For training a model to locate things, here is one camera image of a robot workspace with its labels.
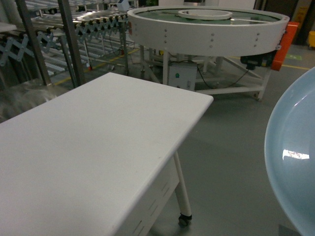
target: yellow floor line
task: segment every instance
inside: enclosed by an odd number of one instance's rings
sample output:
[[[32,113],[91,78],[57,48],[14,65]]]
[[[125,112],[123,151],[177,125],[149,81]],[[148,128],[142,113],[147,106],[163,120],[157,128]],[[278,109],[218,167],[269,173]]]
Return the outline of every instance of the yellow floor line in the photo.
[[[128,54],[132,54],[132,53],[135,53],[135,52],[137,52],[137,51],[139,51],[139,49],[134,49],[134,50],[128,52]],[[116,61],[116,60],[118,60],[119,58],[123,58],[123,57],[124,57],[124,55],[117,56],[117,57],[115,57],[115,58],[110,59],[109,62]],[[99,65],[93,67],[93,69],[96,69],[96,68],[98,68],[98,67],[104,66],[104,65],[106,65],[106,64],[107,64],[106,62],[101,63],[101,64],[99,64]],[[60,80],[60,81],[58,81],[58,82],[55,82],[54,85],[60,85],[60,84],[62,84],[62,83],[64,83],[64,82],[67,82],[67,81],[69,81],[69,80],[71,80],[71,77],[70,77],[70,76],[67,77],[67,78],[65,78],[65,79],[63,79],[63,80]]]
[[[282,65],[282,66],[295,68],[295,69],[301,69],[301,70],[310,70],[311,69],[311,68],[307,68],[307,67],[300,67],[300,66],[294,66],[294,65]]]
[[[240,57],[229,57],[229,58],[234,58],[234,59],[240,59]],[[300,66],[294,66],[294,65],[282,65],[284,67],[290,67],[290,68],[295,68],[295,69],[300,69],[300,70],[310,70],[311,68],[307,67],[300,67]]]

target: green conveyor belt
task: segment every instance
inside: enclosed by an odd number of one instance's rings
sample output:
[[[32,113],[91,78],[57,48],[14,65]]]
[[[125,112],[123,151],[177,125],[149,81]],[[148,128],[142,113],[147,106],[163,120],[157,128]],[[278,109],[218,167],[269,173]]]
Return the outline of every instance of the green conveyor belt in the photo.
[[[270,22],[276,22],[281,19],[266,16],[262,14],[241,12],[241,11],[230,11],[233,13],[231,19],[227,20],[194,20],[187,19],[178,16],[178,11],[184,9],[161,9],[152,10],[137,13],[138,16],[154,19],[163,20],[169,22],[179,22],[179,23],[194,23],[194,24],[210,24],[210,25],[251,25],[251,24],[264,24]]]

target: caster wheel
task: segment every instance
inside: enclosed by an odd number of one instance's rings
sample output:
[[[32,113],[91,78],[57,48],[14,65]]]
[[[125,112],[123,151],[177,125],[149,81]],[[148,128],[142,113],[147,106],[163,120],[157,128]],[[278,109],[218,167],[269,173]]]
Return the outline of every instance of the caster wheel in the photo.
[[[187,226],[189,224],[189,222],[192,219],[192,215],[191,216],[186,216],[181,214],[181,216],[178,218],[179,224],[182,226]]]

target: white table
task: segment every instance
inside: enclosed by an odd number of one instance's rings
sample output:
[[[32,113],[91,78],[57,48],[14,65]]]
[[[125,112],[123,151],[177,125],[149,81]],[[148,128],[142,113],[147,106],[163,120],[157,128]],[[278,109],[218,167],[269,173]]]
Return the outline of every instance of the white table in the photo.
[[[175,188],[190,210],[174,154],[212,100],[109,73],[0,124],[0,235],[145,235]]]

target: light blue bowl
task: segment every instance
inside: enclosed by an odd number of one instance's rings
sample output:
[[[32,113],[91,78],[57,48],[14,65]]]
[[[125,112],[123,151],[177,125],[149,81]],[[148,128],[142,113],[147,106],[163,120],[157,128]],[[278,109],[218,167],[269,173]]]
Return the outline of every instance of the light blue bowl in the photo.
[[[273,191],[303,236],[315,236],[315,67],[277,102],[265,137]]]

